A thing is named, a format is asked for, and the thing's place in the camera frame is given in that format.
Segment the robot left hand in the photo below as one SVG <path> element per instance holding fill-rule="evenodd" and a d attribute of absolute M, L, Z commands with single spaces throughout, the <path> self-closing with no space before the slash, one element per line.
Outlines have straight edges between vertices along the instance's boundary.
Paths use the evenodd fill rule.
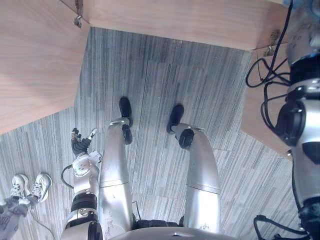
<path fill-rule="evenodd" d="M 82 138 L 79 130 L 74 128 L 71 132 L 71 149 L 76 157 L 81 154 L 88 154 L 88 148 L 92 142 L 93 137 L 97 133 L 97 128 L 94 128 L 91 133 L 86 137 Z"/>

